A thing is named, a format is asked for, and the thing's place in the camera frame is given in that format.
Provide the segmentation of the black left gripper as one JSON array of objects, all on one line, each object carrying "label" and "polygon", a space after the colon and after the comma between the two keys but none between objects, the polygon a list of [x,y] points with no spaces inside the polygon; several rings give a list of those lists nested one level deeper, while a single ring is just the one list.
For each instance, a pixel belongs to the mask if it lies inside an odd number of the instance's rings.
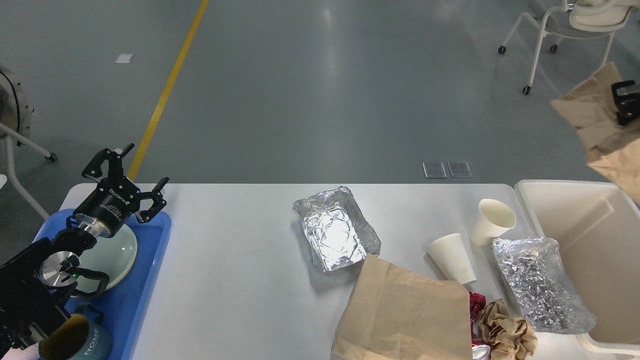
[{"label": "black left gripper", "polygon": [[[122,159],[135,147],[128,144],[121,152],[104,148],[99,150],[81,171],[83,178],[92,179],[98,184],[96,189],[73,211],[73,218],[79,224],[89,224],[94,230],[94,237],[106,239],[114,235],[135,213],[138,223],[150,222],[166,207],[162,190],[170,181],[169,177],[161,178],[151,191],[140,192],[132,180],[124,174]],[[103,177],[103,163],[108,162],[107,175]],[[142,201],[151,200],[148,209],[140,209]]]}]

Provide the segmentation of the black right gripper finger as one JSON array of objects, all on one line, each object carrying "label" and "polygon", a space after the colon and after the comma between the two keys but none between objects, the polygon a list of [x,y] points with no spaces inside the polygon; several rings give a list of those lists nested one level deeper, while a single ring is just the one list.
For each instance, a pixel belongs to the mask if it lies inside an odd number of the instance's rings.
[{"label": "black right gripper finger", "polygon": [[631,107],[639,104],[640,85],[635,80],[623,80],[611,84],[614,104],[617,107]]},{"label": "black right gripper finger", "polygon": [[618,109],[617,112],[615,112],[615,116],[618,125],[626,126],[640,118],[640,107],[638,105],[632,105],[631,107]]}]

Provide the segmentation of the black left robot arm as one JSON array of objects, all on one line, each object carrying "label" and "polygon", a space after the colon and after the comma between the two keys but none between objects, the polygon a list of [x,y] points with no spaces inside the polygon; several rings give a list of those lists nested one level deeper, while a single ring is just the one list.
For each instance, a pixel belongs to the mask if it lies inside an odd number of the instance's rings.
[{"label": "black left robot arm", "polygon": [[85,268],[82,254],[99,239],[112,239],[131,217],[150,223],[166,207],[162,191],[168,177],[142,191],[125,175],[122,160],[134,147],[99,150],[81,173],[96,187],[66,218],[64,228],[53,238],[32,242],[2,265],[2,356],[49,338],[70,319],[66,304],[71,297],[102,296],[110,276]]}]

